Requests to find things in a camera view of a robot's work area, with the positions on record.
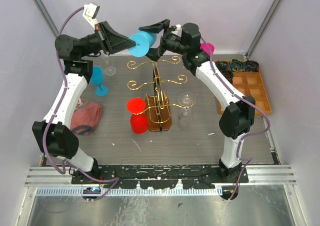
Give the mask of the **light blue wine glass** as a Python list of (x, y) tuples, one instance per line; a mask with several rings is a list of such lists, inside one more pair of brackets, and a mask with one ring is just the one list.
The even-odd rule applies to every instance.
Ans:
[(90, 82), (96, 86), (95, 93), (97, 96), (103, 97), (109, 92), (108, 87), (104, 85), (104, 74), (100, 67), (93, 66)]
[(128, 51), (135, 57), (143, 57), (156, 42), (157, 36), (154, 33), (138, 31), (129, 39), (135, 42), (135, 46), (129, 48)]

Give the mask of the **pink wine glass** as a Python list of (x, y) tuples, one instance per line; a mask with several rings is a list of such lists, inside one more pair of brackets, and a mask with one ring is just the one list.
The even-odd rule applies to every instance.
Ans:
[(213, 55), (215, 47), (211, 43), (201, 43), (200, 48), (205, 51), (208, 55)]

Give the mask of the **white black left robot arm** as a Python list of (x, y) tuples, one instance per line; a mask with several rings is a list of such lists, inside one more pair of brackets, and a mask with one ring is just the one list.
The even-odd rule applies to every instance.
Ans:
[(93, 62), (84, 57), (100, 51), (115, 54), (135, 45), (135, 41), (116, 32), (107, 22), (95, 24), (94, 33), (80, 39), (68, 35), (56, 38), (63, 82), (47, 115), (32, 125), (39, 149), (52, 166), (52, 158), (58, 157), (80, 171), (87, 183), (98, 182), (101, 173), (97, 160), (80, 148), (77, 136), (70, 130), (76, 104), (93, 74)]

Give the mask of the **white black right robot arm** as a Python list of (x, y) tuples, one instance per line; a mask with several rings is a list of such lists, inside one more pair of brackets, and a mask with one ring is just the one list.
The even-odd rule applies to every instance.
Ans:
[(219, 176), (223, 182), (239, 179), (244, 172), (241, 161), (242, 141), (255, 121), (255, 99), (238, 91), (213, 63), (212, 52), (201, 48), (205, 40), (198, 25), (186, 23), (171, 26), (165, 19), (140, 27), (139, 31), (163, 35), (157, 48), (149, 48), (146, 56), (158, 61), (166, 51), (182, 56), (184, 67), (202, 81), (223, 107), (219, 128), (224, 135), (223, 153), (219, 159)]

